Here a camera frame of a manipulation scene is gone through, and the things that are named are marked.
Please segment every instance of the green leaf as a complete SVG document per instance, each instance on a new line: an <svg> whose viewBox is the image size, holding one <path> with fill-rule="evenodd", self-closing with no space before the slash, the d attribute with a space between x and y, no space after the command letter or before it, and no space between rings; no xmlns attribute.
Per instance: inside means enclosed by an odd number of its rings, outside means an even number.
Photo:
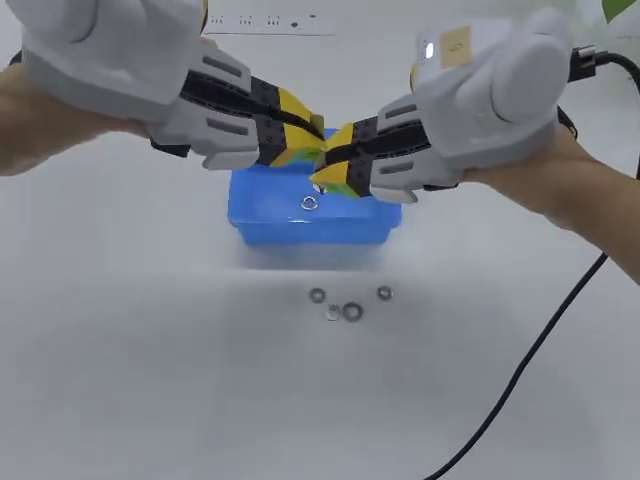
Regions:
<svg viewBox="0 0 640 480"><path fill-rule="evenodd" d="M602 0L602 9L604 10L604 16L607 19L607 23L611 23L611 20L616 18L635 2L636 0Z"/></svg>

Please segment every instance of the black cable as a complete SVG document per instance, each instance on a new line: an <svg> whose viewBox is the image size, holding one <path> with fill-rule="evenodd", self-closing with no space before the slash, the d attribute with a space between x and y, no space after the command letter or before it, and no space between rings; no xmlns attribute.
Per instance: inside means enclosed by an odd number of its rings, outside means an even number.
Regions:
<svg viewBox="0 0 640 480"><path fill-rule="evenodd" d="M598 66L606 65L608 63L615 63L616 65L619 65L622 68L624 68L627 71L627 73L631 75L631 78L633 79L636 85L636 88L638 89L638 93L640 93L640 68L635 63L633 63L630 59L628 59L623 55L619 55L617 53L602 52L595 55L595 60ZM636 179L640 179L640 158L638 158ZM564 313L571 306L571 304L577 298L580 292L582 292L584 287L587 286L589 281L591 281L594 275L598 273L600 268L602 268L602 266L605 264L605 262L608 259L609 259L609 256L607 254L605 253L601 254L600 257L598 257L595 263L591 266L591 268L587 270L587 273L584 274L584 276L580 279L580 281L576 284L576 286L573 287L571 292L569 292L569 295L567 295L567 298L564 299L564 301L562 302L562 304L560 305L556 313L554 313L553 317L551 317L551 320L549 320L549 323L547 323L547 325L544 327L544 330L542 330L542 333L540 333L540 335L538 336L534 344L531 346L531 348L527 352L527 354L518 364L515 372L511 376L511 379L509 380L509 383L507 384L507 388L505 388L504 392L502 392L502 395L500 395L500 398L496 402L495 406L489 412L489 415L487 415L487 418L485 418L484 422L482 422L482 425L480 425L480 428L476 430L476 432L469 439L469 441L460 449L458 453L456 453L453 456L453 458L451 458L451 460L449 460L438 471L426 477L424 480L437 480L439 478L442 478L449 471L451 471L451 469L453 469L467 455L467 453L471 451L471 449L475 446L476 443L478 443L478 440L482 438L482 436L489 429L489 427L491 426L493 421L496 419L498 414L502 411L502 408L505 406L505 404L507 403L507 400L509 400L509 397L511 396L516 386L518 385L518 382L520 381L520 377L522 377L522 374L524 373L525 369L527 368L527 366L529 365L533 357L536 355L536 353L538 353L538 350L540 350L540 347L542 347L545 340L549 337L549 335L551 334L553 329L556 327L556 325L558 324L558 322L560 321Z"/></svg>

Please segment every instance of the washer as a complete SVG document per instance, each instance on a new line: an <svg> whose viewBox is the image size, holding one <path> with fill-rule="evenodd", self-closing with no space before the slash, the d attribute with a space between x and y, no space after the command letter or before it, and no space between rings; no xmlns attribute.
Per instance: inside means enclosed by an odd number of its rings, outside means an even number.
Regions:
<svg viewBox="0 0 640 480"><path fill-rule="evenodd" d="M378 287L378 298L383 302L388 302L393 298L393 289L388 285Z"/></svg>
<svg viewBox="0 0 640 480"><path fill-rule="evenodd" d="M327 292L319 287L312 288L309 290L309 300L313 303L324 303L327 299Z"/></svg>
<svg viewBox="0 0 640 480"><path fill-rule="evenodd" d="M327 308L327 320L337 322L340 318L342 318L340 305L329 305L329 308Z"/></svg>
<svg viewBox="0 0 640 480"><path fill-rule="evenodd" d="M307 195L300 202L300 206L302 207L303 210L306 210L307 212L311 212L316 208L318 208L318 199L316 197L312 197L311 195Z"/></svg>
<svg viewBox="0 0 640 480"><path fill-rule="evenodd" d="M362 320L364 308L356 302L349 302L342 307L342 316L349 323L356 323Z"/></svg>

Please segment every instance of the electrical outlet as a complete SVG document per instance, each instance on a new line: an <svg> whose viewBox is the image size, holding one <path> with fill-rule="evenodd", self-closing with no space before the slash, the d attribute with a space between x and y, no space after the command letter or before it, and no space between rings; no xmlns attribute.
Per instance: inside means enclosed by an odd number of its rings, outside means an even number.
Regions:
<svg viewBox="0 0 640 480"><path fill-rule="evenodd" d="M211 15L205 35L335 35L332 22L317 15Z"/></svg>

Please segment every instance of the robotic glove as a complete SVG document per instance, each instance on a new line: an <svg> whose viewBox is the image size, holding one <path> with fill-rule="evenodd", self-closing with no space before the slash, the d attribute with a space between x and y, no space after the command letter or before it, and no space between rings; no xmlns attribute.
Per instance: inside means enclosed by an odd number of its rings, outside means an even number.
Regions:
<svg viewBox="0 0 640 480"><path fill-rule="evenodd" d="M415 203L415 190L454 188L465 170L517 162L550 145L573 49L552 8L509 20L454 20L418 38L412 93L328 139L311 181L327 192Z"/></svg>
<svg viewBox="0 0 640 480"><path fill-rule="evenodd" d="M323 119L201 37L207 0L8 0L30 80L210 170L315 162Z"/></svg>

